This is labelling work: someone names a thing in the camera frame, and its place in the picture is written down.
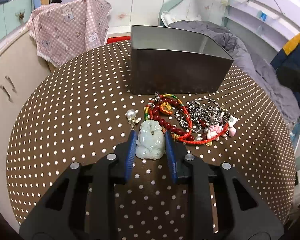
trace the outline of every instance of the beige cabinet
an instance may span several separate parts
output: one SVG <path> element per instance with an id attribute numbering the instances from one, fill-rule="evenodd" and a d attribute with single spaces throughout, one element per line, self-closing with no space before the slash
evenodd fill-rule
<path id="1" fill-rule="evenodd" d="M 16 231 L 18 224 L 10 205 L 6 183 L 7 146 L 23 104 L 49 74 L 49 68 L 37 56 L 36 46 L 28 32 L 21 35 L 0 56 L 0 86 L 4 86 L 7 91 L 0 87 L 0 212 Z"/>

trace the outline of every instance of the pink checkered cloth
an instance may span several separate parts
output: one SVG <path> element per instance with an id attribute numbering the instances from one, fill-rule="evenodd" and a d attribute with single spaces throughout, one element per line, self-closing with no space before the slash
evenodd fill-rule
<path id="1" fill-rule="evenodd" d="M 107 42 L 111 5 L 105 0 L 52 3 L 34 10 L 26 23 L 37 55 L 60 67 L 79 54 Z"/>

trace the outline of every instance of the silver screw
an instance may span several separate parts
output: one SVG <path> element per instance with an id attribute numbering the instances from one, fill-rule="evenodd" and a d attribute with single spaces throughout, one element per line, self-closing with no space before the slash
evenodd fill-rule
<path id="1" fill-rule="evenodd" d="M 185 158 L 186 158 L 187 161 L 193 161 L 194 160 L 194 156 L 192 154 L 187 154 L 185 156 Z"/>
<path id="2" fill-rule="evenodd" d="M 107 155 L 107 159 L 110 161 L 114 160 L 116 157 L 117 157 L 117 155 L 115 155 L 114 153 L 110 153 Z"/>
<path id="3" fill-rule="evenodd" d="M 71 164 L 70 164 L 70 168 L 73 169 L 73 170 L 75 170 L 75 169 L 77 169 L 77 168 L 79 168 L 79 167 L 80 167 L 80 164 L 79 164 L 79 163 L 71 163 Z"/>
<path id="4" fill-rule="evenodd" d="M 223 163 L 223 164 L 222 164 L 222 167 L 223 167 L 225 170 L 229 170 L 229 169 L 231 169 L 231 164 L 230 164 L 230 163 Z"/>

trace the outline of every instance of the brown tablecloth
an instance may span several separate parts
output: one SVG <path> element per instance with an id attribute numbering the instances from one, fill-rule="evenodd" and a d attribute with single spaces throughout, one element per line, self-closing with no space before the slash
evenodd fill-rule
<path id="1" fill-rule="evenodd" d="M 71 162 L 94 163 L 127 140 L 128 109 L 143 117 L 150 96 L 130 93 L 129 56 L 128 41 L 90 50 L 48 76 L 25 103 L 7 152 L 8 190 L 19 223 Z M 283 222 L 294 192 L 294 154 L 266 93 L 231 67 L 217 93 L 178 96 L 183 103 L 211 97 L 239 118 L 234 137 L 211 147 L 187 146 L 188 152 L 215 165 L 229 162 Z M 132 172 L 127 185 L 115 186 L 119 239 L 187 239 L 187 187 L 172 183 L 165 155 L 135 158 Z"/>

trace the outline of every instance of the round table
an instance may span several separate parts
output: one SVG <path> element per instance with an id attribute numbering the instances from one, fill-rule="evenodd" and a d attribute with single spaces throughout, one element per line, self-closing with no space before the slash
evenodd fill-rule
<path id="1" fill-rule="evenodd" d="M 127 140 L 128 109 L 143 117 L 151 96 L 130 93 L 129 57 L 129 41 L 85 52 L 48 76 L 24 104 L 7 152 L 8 191 L 19 223 L 70 163 L 94 163 Z M 284 222 L 294 192 L 294 152 L 263 89 L 232 66 L 216 93 L 178 97 L 183 103 L 213 98 L 239 119 L 234 137 L 220 137 L 211 147 L 187 145 L 188 152 L 214 165 L 229 162 Z M 165 155 L 134 162 L 132 179 L 115 186 L 119 239 L 186 239 L 187 186 L 172 183 Z"/>

